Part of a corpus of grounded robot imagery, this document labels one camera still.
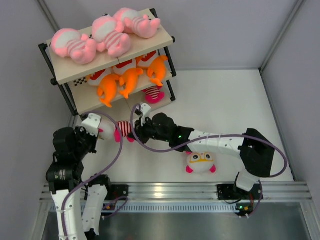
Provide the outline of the white panda plush with glasses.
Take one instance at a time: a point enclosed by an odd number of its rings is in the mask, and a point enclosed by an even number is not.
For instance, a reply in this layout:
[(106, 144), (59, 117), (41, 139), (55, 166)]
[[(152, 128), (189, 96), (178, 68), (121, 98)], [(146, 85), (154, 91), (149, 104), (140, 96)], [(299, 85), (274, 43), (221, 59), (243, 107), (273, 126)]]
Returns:
[(142, 92), (145, 94), (145, 100), (149, 104), (157, 104), (161, 102), (166, 96), (166, 94), (161, 91), (161, 88), (161, 86), (151, 86), (142, 90)]

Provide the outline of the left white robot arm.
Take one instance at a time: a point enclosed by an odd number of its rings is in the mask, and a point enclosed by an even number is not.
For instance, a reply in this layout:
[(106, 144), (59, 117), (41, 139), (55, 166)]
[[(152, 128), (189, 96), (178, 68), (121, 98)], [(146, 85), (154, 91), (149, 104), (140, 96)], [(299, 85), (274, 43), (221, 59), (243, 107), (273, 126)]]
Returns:
[(98, 137), (81, 126), (64, 127), (53, 134), (53, 162), (46, 172), (55, 204), (61, 240), (96, 240), (104, 201), (113, 194), (110, 178), (95, 174), (82, 181), (83, 159), (96, 152)]

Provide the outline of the orange shark plush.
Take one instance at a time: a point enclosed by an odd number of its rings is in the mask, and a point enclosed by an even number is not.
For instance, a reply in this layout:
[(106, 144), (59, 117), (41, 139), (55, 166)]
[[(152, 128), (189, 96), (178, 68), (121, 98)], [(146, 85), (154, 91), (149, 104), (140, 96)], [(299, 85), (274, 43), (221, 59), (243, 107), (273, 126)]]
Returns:
[(165, 62), (168, 61), (166, 55), (159, 55), (157, 50), (136, 58), (137, 67), (146, 70), (146, 75), (151, 83), (158, 87), (163, 86), (163, 80), (167, 75)]
[(120, 86), (125, 86), (119, 93), (128, 99), (129, 95), (136, 89), (139, 81), (139, 76), (144, 73), (144, 70), (137, 67), (137, 60), (135, 58), (119, 63), (112, 67), (113, 72), (119, 76)]
[(111, 108), (111, 102), (118, 92), (117, 81), (120, 79), (120, 76), (115, 74), (110, 67), (89, 74), (85, 79), (90, 86), (97, 87), (96, 93), (100, 102), (108, 108)]

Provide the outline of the aluminium mounting rail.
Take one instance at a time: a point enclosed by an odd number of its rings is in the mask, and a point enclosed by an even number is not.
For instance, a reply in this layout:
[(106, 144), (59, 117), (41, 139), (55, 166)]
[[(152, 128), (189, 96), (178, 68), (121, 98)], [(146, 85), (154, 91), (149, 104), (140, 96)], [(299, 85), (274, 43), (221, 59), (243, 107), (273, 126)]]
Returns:
[[(122, 193), (131, 201), (217, 201), (222, 182), (128, 182)], [(313, 198), (305, 182), (263, 182), (262, 192), (269, 202), (310, 202)]]

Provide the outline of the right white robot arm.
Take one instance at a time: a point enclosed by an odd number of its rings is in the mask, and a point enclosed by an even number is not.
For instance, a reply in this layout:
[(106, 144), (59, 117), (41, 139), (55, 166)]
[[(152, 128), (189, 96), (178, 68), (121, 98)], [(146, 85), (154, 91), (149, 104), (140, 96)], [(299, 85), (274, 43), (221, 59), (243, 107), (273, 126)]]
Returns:
[(271, 177), (275, 147), (258, 130), (243, 134), (213, 134), (175, 124), (172, 118), (158, 113), (153, 118), (131, 121), (133, 137), (145, 146), (149, 140), (166, 142), (171, 151), (213, 153), (242, 161), (244, 169), (235, 179), (233, 192), (240, 199), (251, 194), (255, 183)]

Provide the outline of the beige three-tier shelf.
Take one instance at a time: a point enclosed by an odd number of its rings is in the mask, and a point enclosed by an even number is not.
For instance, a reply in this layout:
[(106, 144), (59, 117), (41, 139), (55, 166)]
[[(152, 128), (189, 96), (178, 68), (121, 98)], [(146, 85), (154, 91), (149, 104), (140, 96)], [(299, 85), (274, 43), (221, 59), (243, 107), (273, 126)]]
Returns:
[[(153, 11), (150, 9), (138, 12), (142, 16), (148, 15), (151, 20), (156, 18)], [(86, 34), (93, 39), (92, 26), (77, 31), (81, 34)], [(120, 86), (119, 81), (117, 81), (117, 95), (111, 102), (112, 107), (109, 108), (100, 102), (97, 95), (97, 87), (90, 86), (86, 81), (86, 76), (94, 74), (95, 72), (112, 68), (113, 66), (128, 60), (136, 59), (139, 56), (153, 51), (158, 51), (159, 55), (166, 55), (168, 57), (168, 61), (165, 62), (167, 73), (166, 77), (162, 81), (163, 86), (169, 84), (170, 79), (176, 75), (175, 68), (168, 51), (168, 47), (172, 45), (175, 40), (161, 25), (155, 36), (151, 38), (142, 38), (134, 33), (125, 34), (128, 34), (131, 40), (131, 47), (127, 53), (115, 58), (110, 57), (106, 50), (99, 52), (96, 47), (96, 56), (94, 60), (84, 65), (75, 63), (69, 57), (62, 58), (56, 55), (51, 49), (52, 39), (49, 39), (46, 43), (39, 45), (39, 49), (53, 75), (51, 83), (59, 87), (72, 115), (83, 115), (86, 112), (99, 108), (121, 113), (128, 107), (129, 103), (136, 103), (138, 101), (138, 96), (143, 94), (142, 90), (152, 86), (157, 86), (150, 82), (150, 79), (147, 76), (147, 71), (143, 69), (144, 73), (139, 76), (137, 87), (129, 95), (128, 99), (124, 98), (119, 93), (119, 91), (123, 90), (125, 86)], [(164, 54), (160, 53), (161, 49), (165, 50)]]

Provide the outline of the white panda plush front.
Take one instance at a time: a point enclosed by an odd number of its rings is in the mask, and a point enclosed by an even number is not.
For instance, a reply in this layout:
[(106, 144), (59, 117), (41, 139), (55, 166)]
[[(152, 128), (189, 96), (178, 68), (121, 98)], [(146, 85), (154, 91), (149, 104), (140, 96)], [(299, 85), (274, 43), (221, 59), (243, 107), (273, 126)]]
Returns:
[(215, 155), (212, 152), (186, 152), (185, 171), (189, 174), (215, 173)]

